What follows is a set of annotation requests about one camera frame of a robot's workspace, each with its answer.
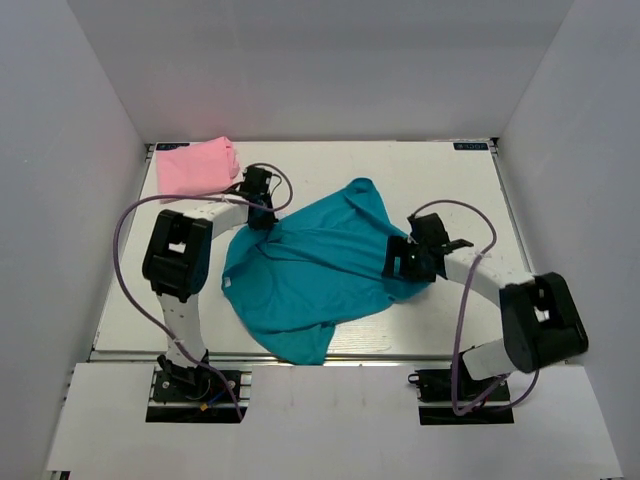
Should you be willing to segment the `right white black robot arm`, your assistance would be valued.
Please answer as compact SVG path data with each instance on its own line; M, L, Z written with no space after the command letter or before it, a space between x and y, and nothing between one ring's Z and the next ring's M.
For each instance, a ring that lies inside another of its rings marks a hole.
M409 218L411 234L388 238L382 275L437 278L465 286L500 310L502 337L456 355L453 390L472 399L488 379L533 373L587 352L589 339L564 277L509 269L465 239L452 240L437 214Z

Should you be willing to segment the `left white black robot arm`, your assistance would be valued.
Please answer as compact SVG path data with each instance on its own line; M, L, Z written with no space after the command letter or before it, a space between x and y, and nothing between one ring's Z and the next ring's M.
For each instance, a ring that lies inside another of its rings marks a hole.
M264 164L251 165L231 190L236 199L209 201L183 213L165 209L156 218L142 274L170 331L168 350L159 357L159 365L167 372L179 372L177 387L188 398L202 398L211 387L211 374L199 366L208 361L208 350L198 295L208 278L212 242L239 226L261 232L276 224L269 191L272 177Z

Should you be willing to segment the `teal t shirt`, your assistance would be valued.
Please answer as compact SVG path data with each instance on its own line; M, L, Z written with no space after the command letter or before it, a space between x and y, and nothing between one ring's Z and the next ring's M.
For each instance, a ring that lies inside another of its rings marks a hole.
M427 288L382 275L401 235L375 184L356 178L269 231L231 240L221 288L251 337L296 365L320 365L337 325L384 311Z

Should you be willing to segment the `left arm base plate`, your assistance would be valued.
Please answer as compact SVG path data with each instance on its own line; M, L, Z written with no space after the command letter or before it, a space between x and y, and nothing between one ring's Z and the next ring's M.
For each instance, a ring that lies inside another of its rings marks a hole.
M146 413L147 423L238 424L248 408L251 374L201 366L174 366L157 358Z

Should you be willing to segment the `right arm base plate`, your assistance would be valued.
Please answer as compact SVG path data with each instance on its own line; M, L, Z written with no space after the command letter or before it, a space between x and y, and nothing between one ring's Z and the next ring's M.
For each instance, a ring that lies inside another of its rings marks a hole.
M483 396L481 402L463 416L454 413L450 369L415 370L408 375L407 381L417 391L419 424L421 426L509 425L514 423L512 409L508 408L511 403L511 395L506 380L502 380L490 395Z

